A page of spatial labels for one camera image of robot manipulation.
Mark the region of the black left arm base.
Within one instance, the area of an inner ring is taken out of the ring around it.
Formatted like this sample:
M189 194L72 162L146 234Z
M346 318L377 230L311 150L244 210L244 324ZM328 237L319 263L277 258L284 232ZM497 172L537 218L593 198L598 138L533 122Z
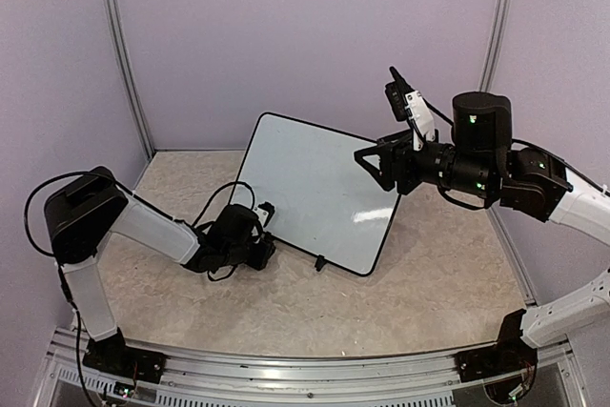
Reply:
M91 339L82 359L86 368L117 376L119 381L106 392L124 399L135 396L139 382L159 384L166 361L163 353L128 345L120 329L113 336Z

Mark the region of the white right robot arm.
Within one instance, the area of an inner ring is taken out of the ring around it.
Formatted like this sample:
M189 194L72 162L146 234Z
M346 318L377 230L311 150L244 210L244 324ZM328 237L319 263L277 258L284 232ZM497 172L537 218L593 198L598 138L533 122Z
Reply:
M422 183L447 201L473 210L451 191L498 203L541 222L551 221L609 242L609 192L545 149L512 135L508 98L466 92L453 99L452 140L440 143L431 107L419 92L386 88L395 118L409 128L378 139L354 159L385 191L407 195Z

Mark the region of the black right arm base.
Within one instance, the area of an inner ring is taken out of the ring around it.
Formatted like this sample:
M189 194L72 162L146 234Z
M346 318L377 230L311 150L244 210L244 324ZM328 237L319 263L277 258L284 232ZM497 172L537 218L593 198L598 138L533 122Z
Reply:
M521 339L524 315L524 309L507 315L494 343L455 355L460 382L482 381L485 395L496 405L517 406L536 379L538 351Z

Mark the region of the white whiteboard with black frame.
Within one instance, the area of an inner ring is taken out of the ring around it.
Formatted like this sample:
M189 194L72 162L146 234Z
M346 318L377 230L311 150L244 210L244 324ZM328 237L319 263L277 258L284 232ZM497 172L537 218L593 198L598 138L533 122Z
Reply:
M275 239L326 265L365 277L376 268L400 197L354 160L373 141L272 112L261 114L231 194L242 205L275 207Z

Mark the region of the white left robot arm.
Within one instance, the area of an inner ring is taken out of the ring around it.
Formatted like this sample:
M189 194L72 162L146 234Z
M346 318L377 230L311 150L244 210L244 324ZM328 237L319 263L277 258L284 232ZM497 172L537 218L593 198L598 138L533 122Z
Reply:
M113 373L133 364L131 348L116 338L120 328L99 269L114 240L128 240L210 281L223 281L242 265L261 271L275 253L268 230L275 206L269 201L230 203L211 221L197 216L188 222L136 195L106 167L67 178L43 207L51 255L74 310L98 342L97 359Z

